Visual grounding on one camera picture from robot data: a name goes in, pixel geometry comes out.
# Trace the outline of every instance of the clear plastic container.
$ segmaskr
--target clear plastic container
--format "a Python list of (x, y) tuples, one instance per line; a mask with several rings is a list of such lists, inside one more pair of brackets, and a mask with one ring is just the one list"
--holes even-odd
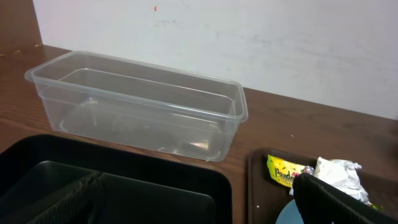
[(240, 84), (89, 52), (25, 73), (57, 131), (222, 161), (248, 118)]

